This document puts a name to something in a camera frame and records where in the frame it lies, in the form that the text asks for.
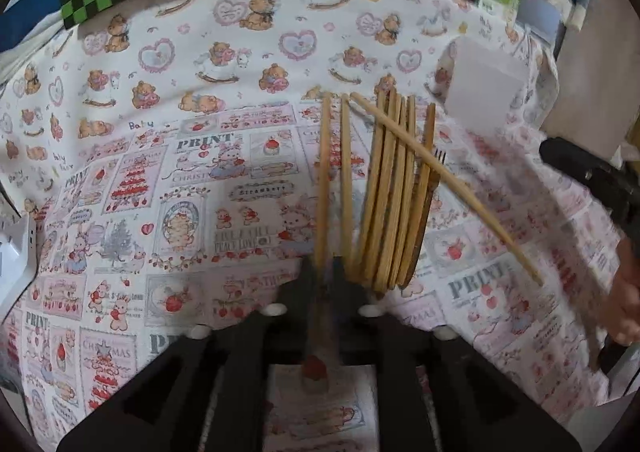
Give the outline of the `right hand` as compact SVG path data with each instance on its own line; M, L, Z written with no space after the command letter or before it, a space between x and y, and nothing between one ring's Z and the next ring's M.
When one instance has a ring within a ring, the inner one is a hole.
M639 258L634 247L624 238L616 247L620 264L611 290L603 303L600 323L617 344L630 346L639 342Z

